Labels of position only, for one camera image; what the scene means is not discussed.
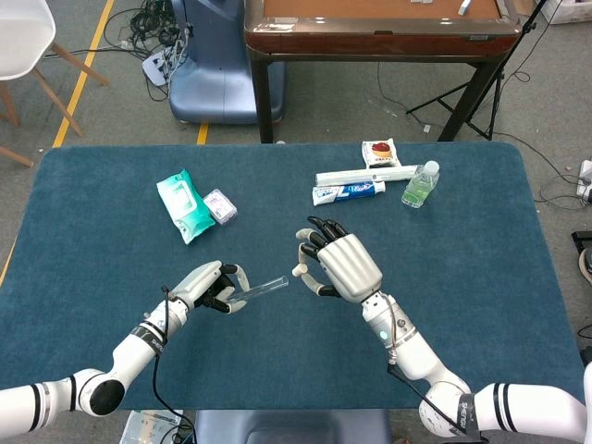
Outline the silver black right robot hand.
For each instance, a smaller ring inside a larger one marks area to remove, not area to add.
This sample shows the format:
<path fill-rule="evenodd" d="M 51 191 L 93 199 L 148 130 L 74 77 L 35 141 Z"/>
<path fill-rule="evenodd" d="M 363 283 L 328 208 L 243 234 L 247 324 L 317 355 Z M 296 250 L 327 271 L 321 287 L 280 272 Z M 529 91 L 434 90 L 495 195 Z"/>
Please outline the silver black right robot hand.
<path fill-rule="evenodd" d="M 359 239 L 339 222 L 308 216 L 313 226 L 297 231 L 298 264 L 292 275 L 302 280 L 317 296 L 339 297 L 361 303 L 379 292 L 383 275 Z M 316 261 L 330 282 L 318 282 L 309 272 L 307 261 Z"/>

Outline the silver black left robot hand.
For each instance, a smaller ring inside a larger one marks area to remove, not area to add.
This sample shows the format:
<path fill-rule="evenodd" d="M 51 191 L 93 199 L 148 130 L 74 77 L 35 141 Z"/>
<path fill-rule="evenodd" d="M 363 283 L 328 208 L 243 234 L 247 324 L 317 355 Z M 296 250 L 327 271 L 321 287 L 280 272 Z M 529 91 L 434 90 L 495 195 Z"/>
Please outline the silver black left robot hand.
<path fill-rule="evenodd" d="M 216 260 L 193 269 L 173 290 L 167 292 L 167 298 L 183 302 L 189 310 L 205 306 L 224 314 L 236 313 L 247 302 L 230 300 L 236 288 L 229 275 L 237 276 L 243 291 L 250 288 L 248 278 L 239 265 Z"/>

